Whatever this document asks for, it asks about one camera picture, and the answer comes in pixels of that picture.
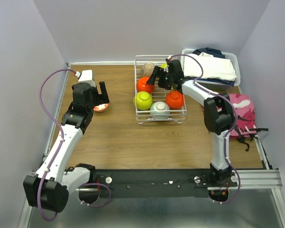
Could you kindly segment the white bowl orange pattern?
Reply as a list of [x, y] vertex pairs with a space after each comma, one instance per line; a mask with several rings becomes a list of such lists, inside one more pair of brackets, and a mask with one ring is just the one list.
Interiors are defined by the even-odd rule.
[[106, 103], [106, 104], [100, 104], [100, 105], [98, 105], [98, 106], [95, 106], [95, 107], [93, 108], [93, 110], [94, 110], [95, 112], [103, 112], [103, 111], [105, 111], [105, 110], [108, 108], [108, 106], [109, 106], [108, 103]]

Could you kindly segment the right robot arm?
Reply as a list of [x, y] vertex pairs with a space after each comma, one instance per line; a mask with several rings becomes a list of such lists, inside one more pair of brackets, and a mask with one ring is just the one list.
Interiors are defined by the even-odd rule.
[[210, 163], [209, 181], [220, 186], [231, 176], [229, 136], [237, 122], [236, 110], [227, 93], [217, 93], [199, 84], [197, 79], [185, 76], [179, 60], [166, 59], [168, 69], [155, 66], [147, 81], [166, 90], [176, 90], [200, 103], [203, 107], [204, 124], [211, 133], [213, 156]]

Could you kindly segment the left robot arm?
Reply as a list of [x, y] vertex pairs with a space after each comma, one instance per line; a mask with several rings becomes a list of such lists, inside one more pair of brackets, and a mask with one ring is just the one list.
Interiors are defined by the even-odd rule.
[[23, 187], [28, 204], [58, 214], [67, 204], [69, 195], [78, 187], [92, 187], [96, 181], [95, 167], [79, 164], [68, 175], [68, 160], [91, 123], [95, 106], [110, 102], [104, 81], [99, 87], [87, 82], [72, 85], [73, 101], [63, 115], [59, 134], [46, 160], [33, 176], [26, 176]]

